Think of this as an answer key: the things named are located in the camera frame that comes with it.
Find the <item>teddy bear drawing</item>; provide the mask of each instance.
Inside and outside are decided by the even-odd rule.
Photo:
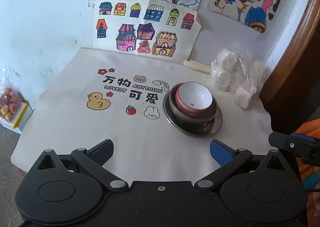
[[[239,10],[244,8],[240,0],[220,0],[218,7],[222,9],[221,13],[223,15],[235,20],[238,20],[239,18]]]

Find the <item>gray carpet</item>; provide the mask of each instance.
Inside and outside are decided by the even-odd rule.
[[[24,176],[10,157],[20,135],[0,125],[0,226],[19,226],[23,220],[14,202],[16,190]]]

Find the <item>screw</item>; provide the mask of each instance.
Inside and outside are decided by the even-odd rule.
[[[113,180],[109,184],[112,188],[122,188],[125,186],[125,181],[123,180]]]
[[[213,182],[210,180],[203,179],[198,181],[198,186],[202,188],[208,188],[210,186],[213,186]]]

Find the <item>bag of fruit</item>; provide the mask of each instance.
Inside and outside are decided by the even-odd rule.
[[[5,68],[0,72],[0,76],[0,120],[16,128],[28,108],[28,103],[19,94],[15,82]]]

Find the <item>plastic bag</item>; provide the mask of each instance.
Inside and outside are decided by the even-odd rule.
[[[257,57],[241,55],[223,49],[211,63],[213,85],[233,94],[235,103],[248,109],[259,96],[266,78],[267,67]]]
[[[5,68],[2,69],[0,72],[0,120],[13,125],[22,113],[25,102],[10,78],[8,71]]]

